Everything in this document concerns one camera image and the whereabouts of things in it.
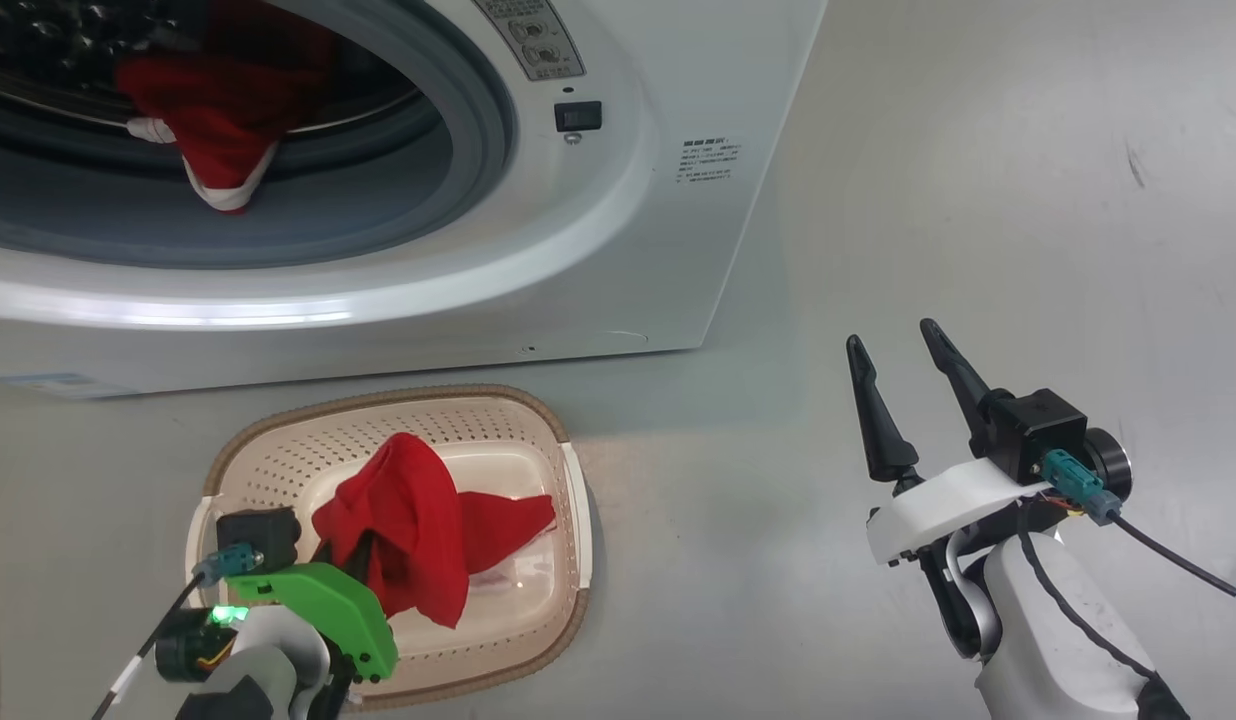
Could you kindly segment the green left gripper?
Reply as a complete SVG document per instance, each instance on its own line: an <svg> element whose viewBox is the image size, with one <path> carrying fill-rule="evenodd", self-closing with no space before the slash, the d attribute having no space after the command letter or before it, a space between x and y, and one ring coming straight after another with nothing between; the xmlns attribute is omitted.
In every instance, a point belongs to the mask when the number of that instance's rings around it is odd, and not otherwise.
<svg viewBox="0 0 1236 720"><path fill-rule="evenodd" d="M339 543L325 538L321 562L294 564L265 576L229 577L239 600L269 603L292 611L315 629L332 664L349 664L350 676L381 683L397 669L399 651L375 584L375 534L365 532L350 553L350 576Z"/></svg>

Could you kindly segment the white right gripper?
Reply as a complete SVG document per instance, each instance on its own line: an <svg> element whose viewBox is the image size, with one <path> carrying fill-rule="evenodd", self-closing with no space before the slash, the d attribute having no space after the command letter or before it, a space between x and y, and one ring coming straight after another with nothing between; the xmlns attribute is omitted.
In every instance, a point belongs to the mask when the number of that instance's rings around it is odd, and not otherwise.
<svg viewBox="0 0 1236 720"><path fill-rule="evenodd" d="M971 454L989 457L997 441L993 408L1007 400L1007 389L988 387L937 320L921 319L920 332L934 368L950 383L970 432ZM894 424L878 389L878 369L857 333L845 340L845 354L868 475L880 483L918 483L899 492L868 520L868 546L875 564L902 559L957 530L970 530L983 547L1010 538L1015 534L1016 501L1038 496L1048 484L1035 480L1021 487L990 459L952 466L920 482L915 469L918 452Z"/></svg>

